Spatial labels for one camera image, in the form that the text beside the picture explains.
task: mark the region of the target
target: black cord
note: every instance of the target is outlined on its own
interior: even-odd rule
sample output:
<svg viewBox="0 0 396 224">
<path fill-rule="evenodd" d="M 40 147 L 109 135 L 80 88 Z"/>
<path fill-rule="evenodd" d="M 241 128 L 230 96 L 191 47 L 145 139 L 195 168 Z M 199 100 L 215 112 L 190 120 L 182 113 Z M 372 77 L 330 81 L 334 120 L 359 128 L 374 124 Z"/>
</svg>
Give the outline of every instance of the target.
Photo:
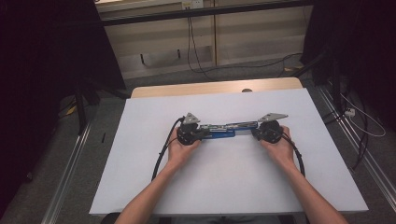
<svg viewBox="0 0 396 224">
<path fill-rule="evenodd" d="M 294 145 L 294 143 L 291 141 L 290 137 L 286 133 L 282 133 L 282 138 L 285 139 L 289 144 L 294 149 L 294 153 L 296 154 L 298 163 L 300 165 L 300 173 L 305 176 L 305 168 L 304 168 L 304 163 L 303 163 L 303 155 L 301 155 L 300 151 L 298 148 Z"/>
<path fill-rule="evenodd" d="M 365 105 L 365 103 L 363 102 L 363 100 L 361 98 L 360 98 L 360 101 L 361 101 L 361 106 L 362 106 L 363 112 L 366 113 L 366 105 Z M 361 136 L 361 140 L 359 141 L 359 154 L 358 154 L 358 158 L 356 159 L 355 164 L 352 166 L 352 170 L 353 171 L 356 170 L 356 168 L 359 166 L 359 164 L 363 160 L 364 155 L 367 152 L 367 145 L 369 143 L 369 135 L 367 134 L 367 132 L 368 132 L 368 119 L 367 119 L 367 116 L 364 115 L 364 114 L 362 115 L 359 110 L 358 110 L 358 112 L 359 112 L 359 116 L 361 117 L 361 119 L 363 120 L 363 123 L 364 123 L 364 129 L 363 129 L 364 132 L 363 132 L 363 134 Z"/>
<path fill-rule="evenodd" d="M 187 51 L 187 61 L 188 61 L 188 63 L 189 63 L 189 67 L 190 67 L 191 71 L 192 71 L 192 72 L 196 72 L 196 71 L 194 71 L 194 70 L 192 69 L 191 64 L 190 64 L 190 32 L 191 32 L 191 37 L 192 37 L 192 44 L 194 45 L 195 58 L 197 59 L 198 66 L 199 66 L 199 68 L 200 68 L 200 70 L 201 70 L 201 72 L 199 72 L 199 73 L 204 73 L 205 77 L 206 77 L 207 79 L 209 79 L 209 80 L 218 81 L 218 80 L 216 80 L 216 79 L 214 79 L 214 78 L 212 78 L 212 77 L 209 77 L 209 76 L 206 74 L 206 72 L 204 71 L 204 69 L 202 69 L 201 63 L 199 62 L 199 58 L 198 58 L 197 48 L 196 48 L 196 46 L 195 46 L 194 32 L 193 32 L 193 30 L 192 30 L 192 21 L 191 21 L 191 18 L 190 18 L 190 17 L 188 17 L 187 20 L 188 20 L 188 22 L 189 22 L 189 49 L 188 49 L 188 51 Z"/>
<path fill-rule="evenodd" d="M 306 21 L 305 7 L 306 7 L 306 6 L 303 7 L 303 14 L 304 14 L 305 27 L 307 27 L 307 26 L 308 26 L 308 22 Z"/>
<path fill-rule="evenodd" d="M 283 73 L 285 72 L 285 61 L 287 59 L 291 58 L 292 56 L 296 56 L 296 55 L 302 55 L 302 53 L 289 54 L 289 55 L 286 55 L 285 57 L 283 57 L 283 59 L 282 59 L 282 71 L 280 72 L 279 75 L 277 75 L 277 77 L 281 77 L 283 75 Z"/>
<path fill-rule="evenodd" d="M 166 138 L 165 144 L 163 145 L 163 150 L 161 150 L 160 156 L 158 157 L 158 160 L 157 160 L 157 163 L 155 163 L 154 172 L 152 173 L 151 181 L 153 181 L 153 180 L 155 179 L 155 177 L 157 176 L 158 168 L 160 167 L 161 160 L 163 159 L 163 155 L 165 154 L 166 149 L 168 148 L 169 144 L 171 144 L 171 142 L 175 141 L 175 139 L 176 139 L 176 138 L 175 138 L 175 139 L 173 139 L 172 141 L 170 141 L 170 142 L 168 143 L 169 138 L 170 138 L 171 135 L 172 135 L 172 131 L 175 129 L 177 123 L 178 123 L 178 122 L 182 122 L 183 119 L 184 119 L 184 118 L 177 119 L 177 120 L 175 121 L 174 125 L 172 126 L 171 131 L 169 132 L 168 137 Z"/>
<path fill-rule="evenodd" d="M 328 113 L 328 114 L 325 114 L 325 115 L 323 115 L 321 118 L 322 119 L 326 119 L 327 117 L 329 117 L 332 113 L 334 113 L 335 112 L 335 110 L 333 110 L 332 112 L 330 112 L 330 113 Z"/>
<path fill-rule="evenodd" d="M 189 23 L 189 47 L 188 47 L 188 51 L 187 51 L 187 62 L 189 64 L 189 68 L 194 73 L 203 73 L 207 79 L 210 79 L 212 81 L 218 81 L 218 80 L 216 80 L 216 79 L 214 79 L 212 77 L 209 77 L 206 73 L 214 71 L 214 70 L 227 69 L 227 68 L 261 68 L 261 67 L 271 66 L 271 65 L 274 65 L 274 64 L 277 64 L 277 63 L 283 63 L 282 72 L 279 75 L 279 77 L 280 77 L 283 74 L 283 70 L 285 69 L 285 64 L 284 64 L 285 60 L 287 60 L 288 58 L 290 58 L 292 56 L 302 55 L 302 53 L 289 54 L 289 55 L 286 55 L 285 57 L 283 57 L 282 60 L 276 61 L 274 63 L 263 64 L 263 65 L 250 65 L 250 66 L 247 66 L 247 65 L 235 65 L 235 66 L 227 66 L 227 67 L 215 67 L 215 68 L 210 68 L 210 69 L 204 70 L 202 68 L 201 63 L 200 63 L 199 58 L 198 58 L 198 54 L 197 54 L 197 50 L 196 50 L 196 46 L 195 46 L 195 40 L 194 40 L 194 33 L 193 33 L 191 18 L 187 18 L 187 20 L 188 20 L 188 23 Z M 194 45 L 195 57 L 197 59 L 198 66 L 200 68 L 199 70 L 194 70 L 191 67 L 191 62 L 190 62 L 191 39 L 192 39 L 192 44 Z"/>
<path fill-rule="evenodd" d="M 343 117 L 345 113 L 346 113 L 346 111 L 343 110 L 343 112 L 342 112 L 341 114 L 339 114 L 337 117 L 335 117 L 334 119 L 331 119 L 331 120 L 328 120 L 328 121 L 324 122 L 324 124 L 325 124 L 325 125 L 328 125 L 328 124 L 330 124 L 330 123 L 335 122 L 336 120 L 338 120 L 338 119 L 340 119 L 341 117 Z"/>
</svg>

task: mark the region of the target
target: black cable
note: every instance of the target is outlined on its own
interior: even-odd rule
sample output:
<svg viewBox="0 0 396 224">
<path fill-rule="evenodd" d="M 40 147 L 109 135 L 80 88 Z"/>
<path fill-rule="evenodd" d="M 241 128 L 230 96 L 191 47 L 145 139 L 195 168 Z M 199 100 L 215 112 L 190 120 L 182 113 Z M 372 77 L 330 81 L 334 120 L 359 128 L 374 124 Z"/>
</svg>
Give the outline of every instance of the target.
<svg viewBox="0 0 396 224">
<path fill-rule="evenodd" d="M 188 51 L 187 51 L 187 61 L 188 61 L 188 63 L 189 63 L 189 67 L 190 67 L 191 71 L 192 71 L 192 72 L 195 72 L 195 71 L 192 69 L 191 64 L 190 64 L 190 31 L 191 31 L 191 37 L 192 37 L 192 44 L 194 45 L 195 58 L 197 59 L 198 66 L 199 66 L 200 70 L 202 71 L 202 73 L 204 73 L 204 75 L 205 75 L 205 77 L 206 77 L 207 79 L 212 80 L 212 81 L 218 81 L 218 80 L 216 80 L 216 79 L 214 79 L 214 78 L 212 78 L 212 77 L 209 77 L 209 76 L 206 74 L 206 72 L 202 69 L 201 63 L 199 62 L 199 58 L 198 58 L 197 48 L 196 48 L 196 46 L 195 46 L 194 32 L 193 32 L 193 30 L 192 30 L 192 21 L 191 21 L 191 18 L 190 18 L 190 17 L 188 17 L 187 20 L 188 20 L 188 22 L 189 22 L 189 49 L 188 49 Z"/>
<path fill-rule="evenodd" d="M 325 115 L 323 115 L 321 118 L 322 119 L 326 119 L 327 117 L 329 117 L 332 113 L 334 113 L 335 112 L 335 110 L 333 110 L 332 112 L 330 112 L 330 113 L 328 113 L 328 114 L 325 114 Z"/>
<path fill-rule="evenodd" d="M 300 173 L 305 176 L 305 168 L 304 168 L 304 163 L 303 163 L 303 155 L 301 155 L 300 151 L 298 148 L 294 145 L 294 143 L 291 141 L 290 137 L 286 133 L 282 133 L 282 138 L 285 139 L 289 144 L 294 149 L 294 153 L 296 154 L 298 163 L 300 165 Z"/>
<path fill-rule="evenodd" d="M 189 24 L 189 47 L 188 47 L 188 51 L 187 51 L 187 62 L 188 62 L 188 64 L 189 64 L 189 68 L 190 68 L 190 70 L 191 70 L 192 72 L 194 72 L 194 73 L 204 73 L 204 75 L 205 75 L 208 79 L 213 80 L 213 81 L 218 81 L 218 80 L 215 80 L 214 78 L 209 77 L 206 73 L 211 72 L 211 71 L 214 71 L 214 70 L 226 69 L 226 68 L 261 68 L 261 67 L 271 66 L 271 65 L 274 65 L 274 64 L 277 64 L 277 63 L 283 63 L 283 68 L 282 68 L 282 71 L 283 71 L 284 68 L 285 68 L 284 62 L 285 62 L 286 59 L 288 59 L 288 58 L 290 58 L 290 57 L 292 57 L 292 56 L 302 55 L 302 53 L 293 53 L 293 54 L 289 54 L 289 55 L 286 55 L 285 57 L 283 57 L 282 60 L 276 61 L 276 62 L 274 62 L 274 63 L 263 64 L 263 65 L 235 65 L 235 66 L 227 66 L 227 67 L 215 67 L 215 68 L 210 68 L 210 69 L 204 70 L 204 69 L 202 68 L 201 64 L 200 64 L 200 61 L 199 61 L 199 58 L 198 58 L 198 54 L 197 54 L 197 51 L 196 51 L 196 46 L 195 46 L 195 40 L 194 40 L 194 33 L 193 33 L 191 18 L 188 18 L 188 24 Z M 199 68 L 200 68 L 199 70 L 194 70 L 194 69 L 191 67 L 191 62 L 190 62 L 190 45 L 191 45 L 190 40 L 191 40 L 191 39 L 192 39 L 192 44 L 194 45 L 195 57 L 196 57 L 196 59 L 197 59 L 197 62 L 198 62 Z"/>
<path fill-rule="evenodd" d="M 344 109 L 344 110 L 342 111 L 342 113 L 340 113 L 337 117 L 335 117 L 334 119 L 331 119 L 331 120 L 328 120 L 328 121 L 324 122 L 324 124 L 325 124 L 325 125 L 328 125 L 328 124 L 330 124 L 330 123 L 335 122 L 336 120 L 338 120 L 338 119 L 340 119 L 341 117 L 343 117 L 343 116 L 345 115 L 346 111 L 347 111 L 347 109 Z"/>
<path fill-rule="evenodd" d="M 303 7 L 303 14 L 304 14 L 305 27 L 307 27 L 307 26 L 308 26 L 308 22 L 306 21 L 305 7 L 306 7 L 306 6 Z"/>
<path fill-rule="evenodd" d="M 361 101 L 361 106 L 362 106 L 363 112 L 366 113 L 365 103 L 363 102 L 363 100 L 361 98 L 360 98 L 360 101 Z M 367 152 L 367 145 L 369 143 L 369 135 L 367 134 L 367 132 L 368 132 L 368 119 L 367 119 L 367 116 L 364 115 L 364 114 L 362 115 L 359 110 L 358 110 L 358 112 L 359 112 L 359 115 L 360 115 L 361 119 L 363 120 L 363 124 L 364 124 L 364 129 L 363 130 L 364 130 L 364 132 L 363 132 L 363 134 L 361 136 L 361 140 L 359 141 L 359 154 L 358 154 L 358 158 L 356 159 L 355 164 L 352 166 L 352 170 L 353 171 L 356 170 L 356 168 L 359 166 L 359 164 L 363 160 L 364 155 Z"/>
<path fill-rule="evenodd" d="M 315 59 L 304 65 L 303 68 L 293 73 L 292 77 L 302 76 L 304 73 L 315 67 L 318 63 L 322 62 L 322 60 L 324 60 L 328 56 L 328 54 L 329 52 L 327 50 L 323 50 Z"/>
<path fill-rule="evenodd" d="M 283 57 L 283 59 L 282 59 L 282 71 L 279 73 L 279 75 L 277 75 L 277 77 L 281 77 L 283 75 L 283 73 L 285 72 L 285 61 L 287 59 L 291 58 L 292 56 L 296 56 L 296 55 L 302 55 L 302 53 L 289 54 L 289 55 L 286 55 L 285 57 Z"/>
<path fill-rule="evenodd" d="M 175 139 L 173 139 L 171 142 L 168 143 L 169 138 L 170 138 L 171 135 L 172 135 L 172 131 L 175 129 L 177 123 L 178 123 L 178 122 L 182 122 L 183 119 L 184 119 L 184 118 L 177 119 L 177 120 L 175 121 L 174 125 L 172 126 L 171 131 L 169 132 L 168 137 L 166 138 L 165 144 L 163 145 L 163 150 L 161 150 L 160 156 L 158 157 L 158 160 L 157 160 L 157 163 L 155 163 L 154 172 L 152 173 L 151 181 L 153 181 L 153 180 L 155 179 L 155 177 L 157 176 L 158 168 L 160 167 L 161 160 L 163 159 L 163 155 L 165 154 L 166 149 L 168 148 L 169 144 L 170 144 L 172 141 L 174 141 L 174 140 L 176 139 L 176 138 L 175 138 Z"/>
</svg>

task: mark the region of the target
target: human hand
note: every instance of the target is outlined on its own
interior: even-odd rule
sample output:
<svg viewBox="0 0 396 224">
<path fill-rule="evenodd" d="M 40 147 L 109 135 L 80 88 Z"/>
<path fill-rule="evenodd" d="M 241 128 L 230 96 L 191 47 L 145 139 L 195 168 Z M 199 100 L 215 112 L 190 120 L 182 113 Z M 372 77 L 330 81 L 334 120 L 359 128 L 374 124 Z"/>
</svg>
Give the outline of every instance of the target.
<svg viewBox="0 0 396 224">
<path fill-rule="evenodd" d="M 289 128 L 286 126 L 282 126 L 282 128 L 283 133 L 291 139 Z M 274 144 L 260 140 L 260 144 L 268 151 L 271 159 L 281 168 L 296 167 L 293 158 L 293 147 L 284 138 L 281 138 L 279 142 Z"/>
<path fill-rule="evenodd" d="M 178 170 L 186 163 L 190 154 L 196 148 L 198 148 L 198 146 L 201 144 L 201 141 L 197 140 L 190 146 L 184 146 L 177 140 L 177 129 L 178 128 L 175 128 L 172 131 L 170 137 L 167 165 L 170 165 L 172 168 Z"/>
</svg>

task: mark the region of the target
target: dark background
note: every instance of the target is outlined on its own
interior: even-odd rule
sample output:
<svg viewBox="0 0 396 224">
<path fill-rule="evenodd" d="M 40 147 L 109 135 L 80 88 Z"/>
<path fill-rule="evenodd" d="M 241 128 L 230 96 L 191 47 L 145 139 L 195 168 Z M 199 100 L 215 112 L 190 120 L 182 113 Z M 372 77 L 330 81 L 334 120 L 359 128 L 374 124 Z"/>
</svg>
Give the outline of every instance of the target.
<svg viewBox="0 0 396 224">
<path fill-rule="evenodd" d="M 0 216 L 45 149 L 59 102 L 75 84 L 87 92 L 89 77 L 125 88 L 103 27 L 61 25 L 99 20 L 91 0 L 0 1 Z"/>
<path fill-rule="evenodd" d="M 301 59 L 309 63 L 327 51 L 327 60 L 313 69 L 314 81 L 326 82 L 332 74 L 332 60 L 338 60 L 341 75 L 393 130 L 395 6 L 387 0 L 315 1 Z"/>
</svg>

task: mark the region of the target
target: white board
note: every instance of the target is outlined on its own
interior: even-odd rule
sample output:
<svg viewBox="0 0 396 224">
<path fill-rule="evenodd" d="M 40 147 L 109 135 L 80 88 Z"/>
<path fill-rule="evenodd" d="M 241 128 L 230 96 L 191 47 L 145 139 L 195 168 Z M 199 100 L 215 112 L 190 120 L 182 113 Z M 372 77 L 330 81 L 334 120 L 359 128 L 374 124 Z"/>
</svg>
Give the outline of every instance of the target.
<svg viewBox="0 0 396 224">
<path fill-rule="evenodd" d="M 191 112 L 201 124 L 252 121 L 267 113 L 303 154 L 307 179 L 339 211 L 367 205 L 306 89 L 127 100 L 90 214 L 120 212 L 149 182 L 173 125 Z M 161 168 L 167 161 L 163 157 Z M 286 177 L 251 135 L 204 140 L 174 176 L 155 215 L 256 215 L 303 211 Z"/>
</svg>

